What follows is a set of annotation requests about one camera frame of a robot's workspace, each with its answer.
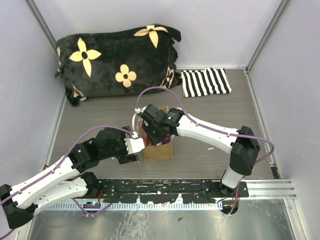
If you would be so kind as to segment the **red cola can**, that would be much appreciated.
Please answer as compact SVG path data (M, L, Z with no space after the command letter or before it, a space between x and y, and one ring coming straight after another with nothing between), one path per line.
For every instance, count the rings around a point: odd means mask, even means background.
M152 144L152 141L151 141L151 139L150 139L149 136L146 136L146 137L145 137L145 144L146 144L147 147L153 145L153 144Z

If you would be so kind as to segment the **burlap watermelon canvas bag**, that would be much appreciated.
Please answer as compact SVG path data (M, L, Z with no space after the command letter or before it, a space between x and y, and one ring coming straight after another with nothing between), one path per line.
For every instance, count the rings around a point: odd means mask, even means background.
M132 130L137 132L138 136L143 139L145 148L142 150L144 154L145 162L157 162L173 159L173 139L168 144L162 144L162 142L157 145L146 146L145 139L147 134L142 129L142 125L145 123L144 120L140 119L138 124L134 126L133 118L131 121Z

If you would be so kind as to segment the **purple fanta can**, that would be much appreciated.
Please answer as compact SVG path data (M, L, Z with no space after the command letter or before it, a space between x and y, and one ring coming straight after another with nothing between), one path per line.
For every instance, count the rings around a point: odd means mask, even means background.
M162 141L162 144L165 145L165 144L170 143L173 138L174 138L173 135L168 135L168 136Z

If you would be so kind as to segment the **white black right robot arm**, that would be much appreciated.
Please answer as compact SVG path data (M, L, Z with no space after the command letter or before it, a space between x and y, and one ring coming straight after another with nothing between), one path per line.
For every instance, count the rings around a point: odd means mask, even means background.
M229 166L219 182L223 196L233 196L241 179L252 174L261 147L251 128L222 127L199 120L178 108L165 112L152 104L144 107L138 116L144 121L142 129L154 145L174 135L199 140L229 154Z

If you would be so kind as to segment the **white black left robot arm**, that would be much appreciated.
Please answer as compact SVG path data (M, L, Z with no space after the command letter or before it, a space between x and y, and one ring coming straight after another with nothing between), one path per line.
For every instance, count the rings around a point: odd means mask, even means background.
M74 198L95 198L101 184L89 169L116 158L120 164L135 162L144 141L128 126L106 127L96 137L77 140L56 163L20 184L0 187L0 204L8 226L17 229L55 204Z

